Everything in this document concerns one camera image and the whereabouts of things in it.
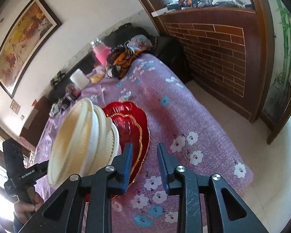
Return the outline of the dark blue sleeve forearm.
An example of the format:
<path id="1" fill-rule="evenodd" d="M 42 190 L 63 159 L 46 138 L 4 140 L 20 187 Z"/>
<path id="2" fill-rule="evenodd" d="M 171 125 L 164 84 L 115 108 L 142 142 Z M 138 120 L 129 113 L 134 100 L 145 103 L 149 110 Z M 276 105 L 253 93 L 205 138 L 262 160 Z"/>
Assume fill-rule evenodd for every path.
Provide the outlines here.
<path id="1" fill-rule="evenodd" d="M 22 229 L 23 226 L 24 224 L 18 221 L 18 219 L 15 217 L 13 220 L 13 232 L 18 233 Z"/>

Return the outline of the person's left hand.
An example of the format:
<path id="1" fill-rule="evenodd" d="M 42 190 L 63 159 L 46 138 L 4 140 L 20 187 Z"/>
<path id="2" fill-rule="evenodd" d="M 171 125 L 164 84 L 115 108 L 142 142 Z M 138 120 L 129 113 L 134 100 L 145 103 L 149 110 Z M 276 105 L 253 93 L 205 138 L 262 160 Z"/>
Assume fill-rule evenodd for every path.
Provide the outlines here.
<path id="1" fill-rule="evenodd" d="M 33 204 L 17 201 L 14 203 L 15 220 L 24 225 L 29 220 L 27 214 L 31 215 L 32 212 L 36 212 L 43 204 L 44 200 L 37 192 Z"/>

